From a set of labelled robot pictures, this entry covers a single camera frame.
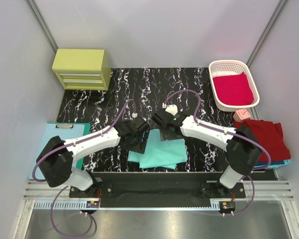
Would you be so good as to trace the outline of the teal t shirt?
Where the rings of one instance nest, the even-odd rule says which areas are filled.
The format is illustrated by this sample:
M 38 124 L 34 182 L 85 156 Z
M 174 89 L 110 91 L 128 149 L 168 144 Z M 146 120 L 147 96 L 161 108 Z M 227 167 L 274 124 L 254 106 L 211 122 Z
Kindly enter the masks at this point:
M 147 145 L 143 154 L 130 151 L 128 162 L 139 164 L 141 169 L 164 167 L 176 169 L 179 163 L 187 161 L 187 152 L 184 139 L 165 140 L 160 139 L 159 129 L 149 132 Z

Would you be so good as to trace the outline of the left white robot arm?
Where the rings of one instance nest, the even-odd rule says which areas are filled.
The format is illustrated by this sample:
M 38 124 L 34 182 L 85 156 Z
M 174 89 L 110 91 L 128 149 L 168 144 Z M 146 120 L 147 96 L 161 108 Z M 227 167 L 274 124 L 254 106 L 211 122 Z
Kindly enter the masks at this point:
M 142 117 L 120 120 L 100 131 L 74 139 L 52 137 L 39 154 L 34 170 L 39 169 L 50 188 L 61 185 L 74 187 L 86 197 L 93 197 L 100 188 L 100 180 L 78 169 L 73 163 L 97 151 L 120 146 L 144 153 L 150 126 Z

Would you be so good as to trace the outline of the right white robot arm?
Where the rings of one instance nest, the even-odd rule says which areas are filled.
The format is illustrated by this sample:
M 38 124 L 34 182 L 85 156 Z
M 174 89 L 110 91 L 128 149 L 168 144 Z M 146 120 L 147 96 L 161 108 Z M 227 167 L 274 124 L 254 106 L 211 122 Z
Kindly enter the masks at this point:
M 234 186 L 242 177 L 251 174 L 262 154 L 259 143 L 246 126 L 222 127 L 185 113 L 173 115 L 166 109 L 158 110 L 152 119 L 167 137 L 196 138 L 227 153 L 228 166 L 216 185 L 218 195 L 224 198 L 234 192 Z

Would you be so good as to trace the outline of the green clipboard with paper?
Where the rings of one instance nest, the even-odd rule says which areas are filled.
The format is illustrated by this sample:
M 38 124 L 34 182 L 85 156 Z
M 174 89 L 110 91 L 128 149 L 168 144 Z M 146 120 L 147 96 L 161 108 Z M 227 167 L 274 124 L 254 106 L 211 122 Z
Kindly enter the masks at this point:
M 57 141 L 56 143 L 52 143 L 51 146 L 48 146 L 48 148 L 45 150 L 44 148 L 53 137 L 58 136 L 61 140 L 79 138 L 87 135 L 90 131 L 90 127 L 91 125 L 89 123 L 47 123 L 36 154 L 36 158 L 32 163 L 28 179 L 33 180 L 32 172 L 37 163 L 36 161 L 38 157 L 44 156 L 49 151 L 62 145 Z

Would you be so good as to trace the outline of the white plastic laundry basket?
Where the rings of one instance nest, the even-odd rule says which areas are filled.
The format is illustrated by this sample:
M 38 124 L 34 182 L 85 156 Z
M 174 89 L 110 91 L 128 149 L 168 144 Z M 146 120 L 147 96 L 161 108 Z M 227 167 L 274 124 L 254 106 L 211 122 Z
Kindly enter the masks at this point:
M 212 93 L 218 109 L 234 112 L 255 107 L 260 96 L 248 66 L 239 60 L 216 60 L 209 64 Z

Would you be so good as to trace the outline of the pink paper card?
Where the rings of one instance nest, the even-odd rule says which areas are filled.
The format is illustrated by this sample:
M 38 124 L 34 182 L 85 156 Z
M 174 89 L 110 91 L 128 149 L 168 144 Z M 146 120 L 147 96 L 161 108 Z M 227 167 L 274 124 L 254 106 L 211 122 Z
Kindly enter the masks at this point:
M 251 115 L 247 109 L 238 109 L 233 116 L 235 121 L 243 122 L 251 118 Z

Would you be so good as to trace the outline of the magenta shirt in basket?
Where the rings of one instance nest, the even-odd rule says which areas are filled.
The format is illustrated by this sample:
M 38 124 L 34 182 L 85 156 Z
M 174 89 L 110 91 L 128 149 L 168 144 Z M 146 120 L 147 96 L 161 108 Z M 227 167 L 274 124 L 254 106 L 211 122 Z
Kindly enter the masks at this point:
M 244 72 L 239 75 L 214 77 L 213 83 L 217 97 L 223 104 L 245 106 L 250 105 L 254 100 Z

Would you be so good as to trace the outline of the yellow drawer cabinet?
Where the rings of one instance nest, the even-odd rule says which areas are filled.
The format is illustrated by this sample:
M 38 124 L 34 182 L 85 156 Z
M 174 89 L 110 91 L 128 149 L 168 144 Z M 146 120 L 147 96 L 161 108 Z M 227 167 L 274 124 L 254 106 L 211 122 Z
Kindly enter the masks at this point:
M 64 49 L 56 52 L 52 70 L 67 90 L 109 88 L 111 67 L 104 49 Z

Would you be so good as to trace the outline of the dark red folded shirt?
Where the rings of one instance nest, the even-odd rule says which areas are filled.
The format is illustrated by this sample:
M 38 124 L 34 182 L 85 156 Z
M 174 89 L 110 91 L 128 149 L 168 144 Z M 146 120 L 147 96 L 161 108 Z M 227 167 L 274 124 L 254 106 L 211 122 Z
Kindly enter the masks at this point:
M 252 131 L 258 143 L 269 153 L 271 164 L 291 159 L 290 151 L 284 143 L 284 132 L 281 123 L 247 119 L 243 122 L 234 121 L 233 125 L 235 128 L 244 125 Z

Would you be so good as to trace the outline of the light blue folded shirt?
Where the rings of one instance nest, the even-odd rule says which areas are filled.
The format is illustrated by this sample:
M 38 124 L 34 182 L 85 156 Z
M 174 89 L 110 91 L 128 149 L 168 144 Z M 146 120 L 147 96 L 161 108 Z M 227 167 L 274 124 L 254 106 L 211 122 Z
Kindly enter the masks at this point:
M 272 161 L 268 168 L 279 168 L 281 166 L 286 166 L 290 163 L 290 160 L 283 160 L 283 161 Z M 266 162 L 257 162 L 255 168 L 264 167 L 267 163 Z

